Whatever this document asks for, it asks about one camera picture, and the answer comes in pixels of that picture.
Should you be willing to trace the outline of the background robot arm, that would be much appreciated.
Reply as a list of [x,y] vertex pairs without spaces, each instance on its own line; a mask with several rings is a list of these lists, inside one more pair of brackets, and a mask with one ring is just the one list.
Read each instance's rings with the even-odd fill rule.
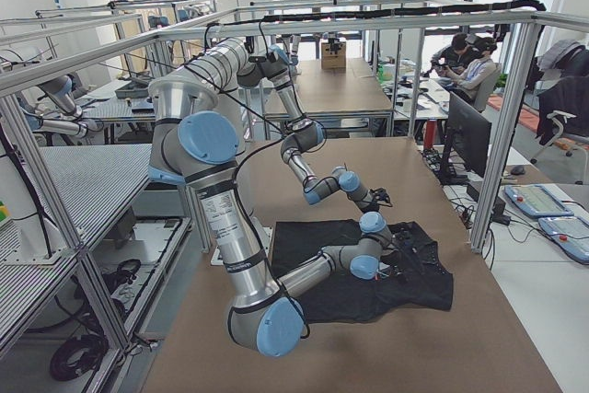
[[54,105],[57,117],[44,115],[39,108],[31,105],[21,92],[16,93],[29,128],[34,133],[58,133],[60,135],[85,138],[104,129],[100,119],[89,118],[82,107],[75,102],[76,97],[84,96],[88,90],[81,84],[77,74],[66,74],[36,85],[43,95]]

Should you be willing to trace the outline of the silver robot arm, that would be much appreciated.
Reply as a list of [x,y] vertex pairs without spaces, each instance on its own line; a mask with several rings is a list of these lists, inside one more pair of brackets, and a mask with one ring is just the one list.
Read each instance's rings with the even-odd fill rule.
[[[218,99],[230,97],[234,87],[254,87],[262,79],[273,84],[289,115],[291,131],[283,138],[281,156],[307,202],[343,191],[362,212],[355,244],[325,247],[280,278],[272,273],[259,232],[238,195],[241,139],[217,110]],[[339,270],[372,280],[383,266],[397,266],[400,242],[378,211],[389,201],[386,191],[366,188],[343,167],[321,179],[304,160],[305,152],[323,142],[324,133],[300,108],[290,59],[279,47],[257,55],[245,40],[223,40],[153,80],[148,91],[156,111],[149,177],[196,192],[236,291],[227,316],[234,343],[270,357],[286,355],[306,326],[299,295]]]
[[355,172],[345,167],[336,167],[329,176],[320,179],[303,159],[303,153],[324,142],[325,132],[320,123],[307,117],[300,107],[289,57],[276,45],[264,55],[250,56],[248,64],[237,74],[237,82],[242,87],[254,87],[263,78],[273,84],[290,117],[286,123],[289,133],[281,144],[281,157],[300,181],[307,203],[316,204],[343,191],[363,213],[390,207],[392,203],[384,188],[367,188]]

